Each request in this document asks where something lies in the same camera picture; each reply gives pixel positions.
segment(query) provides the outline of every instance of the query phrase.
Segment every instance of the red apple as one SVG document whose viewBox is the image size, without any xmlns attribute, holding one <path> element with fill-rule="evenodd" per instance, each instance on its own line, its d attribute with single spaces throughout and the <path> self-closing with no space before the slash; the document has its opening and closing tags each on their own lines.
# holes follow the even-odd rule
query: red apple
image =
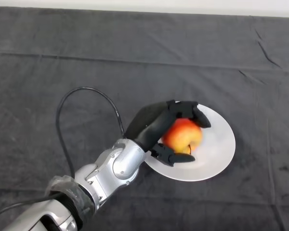
<svg viewBox="0 0 289 231">
<path fill-rule="evenodd" d="M 162 137 L 163 144 L 175 153 L 191 154 L 199 146 L 202 132 L 198 125 L 189 119 L 177 119 Z"/>
</svg>

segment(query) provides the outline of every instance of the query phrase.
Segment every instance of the black cable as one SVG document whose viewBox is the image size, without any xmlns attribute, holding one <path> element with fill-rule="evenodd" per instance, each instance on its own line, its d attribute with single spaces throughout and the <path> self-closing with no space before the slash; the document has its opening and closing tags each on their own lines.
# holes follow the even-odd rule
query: black cable
<svg viewBox="0 0 289 231">
<path fill-rule="evenodd" d="M 116 112 L 116 115 L 117 115 L 117 119 L 118 119 L 118 123 L 119 123 L 119 126 L 120 126 L 120 130 L 121 130 L 121 134 L 122 134 L 122 137 L 124 137 L 124 128 L 123 128 L 123 124 L 122 124 L 122 120 L 121 120 L 121 116 L 119 114 L 119 111 L 118 109 L 116 108 L 115 104 L 112 102 L 112 100 L 107 96 L 105 95 L 104 93 L 102 93 L 101 91 L 99 91 L 98 89 L 95 89 L 95 88 L 89 88 L 89 87 L 79 87 L 79 88 L 75 88 L 73 90 L 71 90 L 70 92 L 68 92 L 63 98 L 62 100 L 60 101 L 58 107 L 57 107 L 57 111 L 56 111 L 56 121 L 55 121 L 55 125 L 56 125 L 56 130 L 57 130 L 57 134 L 58 134 L 58 137 L 59 137 L 59 141 L 60 141 L 60 144 L 62 146 L 62 149 L 63 149 L 63 153 L 64 153 L 64 156 L 66 157 L 66 161 L 68 163 L 68 166 L 69 166 L 69 169 L 70 169 L 70 172 L 71 172 L 71 177 L 72 178 L 75 178 L 75 169 L 74 169 L 74 166 L 73 166 L 73 163 L 72 163 L 72 160 L 71 160 L 71 157 L 67 151 L 67 148 L 66 148 L 66 144 L 63 140 L 63 137 L 62 137 L 62 133 L 61 133 L 61 129 L 60 129 L 60 113 L 61 113 L 61 109 L 63 107 L 63 104 L 64 102 L 66 101 L 66 99 L 74 92 L 78 91 L 78 90 L 92 90 L 94 92 L 97 92 L 99 93 L 100 95 L 102 95 L 105 99 L 108 100 L 108 102 L 111 104 L 111 106 L 113 107 L 113 109 L 115 110 Z M 14 204 L 11 204 L 3 209 L 0 210 L 0 214 L 4 213 L 5 211 L 8 211 L 12 208 L 16 208 L 16 207 L 20 207 L 20 206 L 23 206 L 23 205 L 30 205 L 30 204 L 34 204 L 34 203 L 38 203 L 38 202 L 43 202 L 43 201 L 48 201 L 48 200 L 52 200 L 52 199 L 56 199 L 57 197 L 61 196 L 62 193 L 57 193 L 57 194 L 54 194 L 54 195 L 51 195 L 51 196 L 46 196 L 46 197 L 42 197 L 42 198 L 38 198 L 38 199 L 32 199 L 32 200 L 28 200 L 28 201 L 21 201 L 21 202 L 17 202 L 17 203 L 14 203 Z"/>
<path fill-rule="evenodd" d="M 58 134 L 58 137 L 59 137 L 59 141 L 60 141 L 60 144 L 62 146 L 62 149 L 63 149 L 63 153 L 64 155 L 66 156 L 66 160 L 67 160 L 67 163 L 68 163 L 68 166 L 70 168 L 70 171 L 71 171 L 71 177 L 74 178 L 75 177 L 75 170 L 74 170 L 74 167 L 73 167 L 73 163 L 72 163 L 72 160 L 71 160 L 71 157 L 70 155 L 68 154 L 68 151 L 67 151 L 67 148 L 66 148 L 66 144 L 63 140 L 63 137 L 62 137 L 62 133 L 61 133 L 61 129 L 60 129 L 60 113 L 61 113 L 61 109 L 63 107 L 63 104 L 64 102 L 66 101 L 66 99 L 71 95 L 73 94 L 74 92 L 76 91 L 79 91 L 79 90 L 92 90 L 94 92 L 97 92 L 99 93 L 100 95 L 102 95 L 105 99 L 108 100 L 108 102 L 111 104 L 111 106 L 113 107 L 113 109 L 115 110 L 115 113 L 117 115 L 117 119 L 118 119 L 118 123 L 119 123 L 119 126 L 120 126 L 120 129 L 121 129 L 121 133 L 122 133 L 122 137 L 124 137 L 124 128 L 123 128 L 123 124 L 122 124 L 122 121 L 121 121 L 121 116 L 119 114 L 119 111 L 118 109 L 116 108 L 115 104 L 112 102 L 112 100 L 107 96 L 105 95 L 104 93 L 102 93 L 100 90 L 98 89 L 95 89 L 95 88 L 89 88 L 89 87 L 79 87 L 79 88 L 75 88 L 73 90 L 71 90 L 70 92 L 68 92 L 67 94 L 65 94 L 65 96 L 62 98 L 62 100 L 60 101 L 58 107 L 57 107 L 57 112 L 56 112 L 56 129 L 57 129 L 57 134 Z"/>
</svg>

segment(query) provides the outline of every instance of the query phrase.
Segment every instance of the white wall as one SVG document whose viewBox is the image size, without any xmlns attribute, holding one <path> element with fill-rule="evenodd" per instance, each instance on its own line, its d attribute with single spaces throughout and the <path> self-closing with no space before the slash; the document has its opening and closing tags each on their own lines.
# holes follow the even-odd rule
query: white wall
<svg viewBox="0 0 289 231">
<path fill-rule="evenodd" d="M 0 6 L 289 17 L 289 0 L 0 0 Z"/>
</svg>

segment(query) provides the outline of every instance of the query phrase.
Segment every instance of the white plate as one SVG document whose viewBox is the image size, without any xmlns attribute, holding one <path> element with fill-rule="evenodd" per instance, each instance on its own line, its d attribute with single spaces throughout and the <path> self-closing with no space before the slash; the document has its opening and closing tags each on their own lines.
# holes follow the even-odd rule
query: white plate
<svg viewBox="0 0 289 231">
<path fill-rule="evenodd" d="M 231 127 L 212 109 L 200 104 L 198 108 L 209 119 L 211 128 L 201 129 L 202 142 L 192 152 L 196 160 L 176 163 L 170 167 L 148 155 L 145 162 L 156 172 L 175 180 L 198 181 L 216 176 L 230 164 L 236 150 L 236 140 Z"/>
</svg>

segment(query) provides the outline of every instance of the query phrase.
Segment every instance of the robotic hand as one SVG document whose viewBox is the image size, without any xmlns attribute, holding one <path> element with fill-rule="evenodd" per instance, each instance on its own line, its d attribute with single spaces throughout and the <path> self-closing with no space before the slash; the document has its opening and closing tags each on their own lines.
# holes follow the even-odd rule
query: robotic hand
<svg viewBox="0 0 289 231">
<path fill-rule="evenodd" d="M 197 105 L 172 100 L 142 108 L 125 137 L 101 153 L 94 164 L 79 169 L 75 179 L 64 176 L 51 181 L 47 194 L 60 196 L 35 203 L 4 230 L 79 231 L 118 188 L 135 180 L 147 155 L 169 166 L 194 161 L 191 155 L 175 155 L 158 141 L 177 118 L 189 118 L 200 127 L 209 128 L 210 122 Z"/>
</svg>

